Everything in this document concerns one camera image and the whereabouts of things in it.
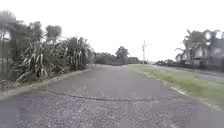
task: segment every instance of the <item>curb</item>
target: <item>curb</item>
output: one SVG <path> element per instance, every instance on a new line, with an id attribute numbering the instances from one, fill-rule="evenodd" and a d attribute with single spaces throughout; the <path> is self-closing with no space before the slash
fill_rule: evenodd
<path id="1" fill-rule="evenodd" d="M 92 71 L 92 69 L 86 69 L 86 70 L 82 70 L 82 71 L 75 71 L 75 72 L 63 74 L 61 76 L 56 76 L 54 78 L 47 79 L 47 80 L 44 80 L 44 81 L 41 81 L 41 82 L 35 82 L 35 83 L 32 83 L 32 84 L 27 84 L 27 85 L 24 84 L 21 87 L 0 92 L 0 101 L 8 99 L 8 98 L 10 98 L 12 96 L 16 96 L 18 94 L 24 93 L 24 92 L 36 90 L 38 88 L 41 88 L 43 86 L 52 84 L 54 82 L 57 82 L 57 81 L 60 81 L 60 80 L 63 80 L 63 79 L 66 79 L 66 78 L 69 78 L 69 77 L 72 77 L 72 76 L 75 76 L 75 75 L 78 75 L 78 74 L 82 74 L 84 72 L 89 72 L 89 71 Z"/>

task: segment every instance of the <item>road crack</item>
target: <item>road crack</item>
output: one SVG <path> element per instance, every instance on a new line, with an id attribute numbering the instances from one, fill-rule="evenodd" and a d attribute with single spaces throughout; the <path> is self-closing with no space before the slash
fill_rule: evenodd
<path id="1" fill-rule="evenodd" d="M 85 97 L 85 96 L 77 96 L 77 95 L 71 95 L 71 94 L 65 94 L 65 93 L 60 93 L 60 92 L 54 92 L 51 90 L 47 89 L 42 89 L 44 92 L 48 92 L 54 95 L 60 95 L 60 96 L 67 96 L 67 97 L 72 97 L 75 99 L 86 99 L 86 100 L 95 100 L 95 101 L 109 101 L 109 102 L 152 102 L 152 101 L 160 101 L 160 100 L 177 100 L 181 96 L 173 96 L 173 97 L 160 97 L 160 98 L 144 98 L 144 99 L 108 99 L 108 98 L 99 98 L 99 97 Z"/>

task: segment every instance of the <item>vegetation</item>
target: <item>vegetation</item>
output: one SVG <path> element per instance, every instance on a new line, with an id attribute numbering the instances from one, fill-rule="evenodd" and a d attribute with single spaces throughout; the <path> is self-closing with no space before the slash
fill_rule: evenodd
<path id="1" fill-rule="evenodd" d="M 87 39 L 58 40 L 61 32 L 60 26 L 49 25 L 43 31 L 40 21 L 27 25 L 1 11 L 1 77 L 27 82 L 85 69 L 93 58 Z"/>
<path id="2" fill-rule="evenodd" d="M 116 56 L 110 53 L 96 53 L 97 64 L 107 65 L 124 65 L 124 64 L 138 64 L 140 63 L 137 57 L 128 57 L 128 50 L 120 46 L 116 52 Z"/>
<path id="3" fill-rule="evenodd" d="M 140 71 L 148 76 L 172 83 L 174 86 L 188 95 L 200 98 L 224 110 L 224 84 L 214 81 L 200 79 L 196 76 L 161 70 L 152 66 L 128 65 L 129 68 Z"/>

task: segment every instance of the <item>street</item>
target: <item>street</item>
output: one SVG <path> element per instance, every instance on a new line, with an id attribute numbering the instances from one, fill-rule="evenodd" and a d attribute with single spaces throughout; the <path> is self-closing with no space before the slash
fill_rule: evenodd
<path id="1" fill-rule="evenodd" d="M 224 112 L 162 81 L 102 66 L 0 101 L 0 128 L 223 128 Z"/>

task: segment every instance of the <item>road edge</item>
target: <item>road edge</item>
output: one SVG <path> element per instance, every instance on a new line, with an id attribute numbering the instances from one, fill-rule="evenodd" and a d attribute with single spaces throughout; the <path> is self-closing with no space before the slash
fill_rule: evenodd
<path id="1" fill-rule="evenodd" d="M 208 107 L 210 107 L 210 108 L 212 108 L 212 109 L 214 109 L 214 110 L 216 110 L 216 111 L 224 112 L 221 108 L 219 108 L 218 106 L 213 105 L 213 104 L 207 102 L 205 99 L 197 98 L 197 97 L 193 97 L 193 96 L 191 96 L 191 95 L 188 95 L 186 92 L 184 92 L 183 90 L 179 89 L 179 88 L 178 88 L 177 86 L 175 86 L 174 84 L 173 84 L 174 86 L 172 86 L 172 83 L 169 83 L 169 82 L 167 82 L 167 81 L 165 81 L 165 80 L 161 80 L 161 79 L 159 79 L 159 78 L 156 78 L 156 77 L 153 76 L 153 75 L 149 75 L 149 74 L 147 74 L 147 73 L 144 73 L 144 72 L 142 72 L 142 71 L 139 71 L 139 70 L 130 68 L 130 67 L 128 67 L 128 66 L 125 66 L 125 67 L 126 67 L 127 69 L 133 71 L 133 72 L 142 74 L 142 75 L 144 75 L 144 76 L 146 76 L 146 77 L 148 77 L 148 78 L 153 78 L 153 79 L 155 79 L 155 80 L 159 80 L 159 81 L 163 82 L 163 85 L 164 85 L 164 86 L 169 87 L 170 89 L 172 89 L 172 90 L 178 92 L 178 93 L 181 94 L 181 95 L 184 95 L 184 96 L 193 98 L 193 99 L 197 100 L 198 102 L 200 102 L 200 103 L 202 103 L 202 104 L 205 104 L 205 105 L 207 105 Z"/>
<path id="2" fill-rule="evenodd" d="M 60 75 L 60 76 L 56 76 L 56 77 L 53 77 L 51 79 L 47 79 L 47 80 L 44 80 L 44 81 L 41 81 L 41 82 L 35 82 L 35 83 L 32 83 L 32 84 L 27 84 L 27 85 L 24 84 L 21 87 L 0 92 L 0 101 L 6 100 L 6 99 L 8 99 L 8 98 L 10 98 L 12 96 L 16 96 L 16 95 L 24 93 L 24 92 L 28 92 L 28 91 L 39 89 L 39 88 L 41 88 L 43 86 L 52 84 L 54 82 L 57 82 L 57 81 L 60 81 L 60 80 L 63 80 L 63 79 L 66 79 L 66 78 L 69 78 L 69 77 L 72 77 L 72 76 L 76 76 L 76 75 L 82 74 L 84 72 L 89 72 L 89 71 L 92 71 L 92 69 L 86 69 L 86 70 L 82 70 L 82 71 L 75 71 L 75 72 L 63 74 L 63 75 Z"/>

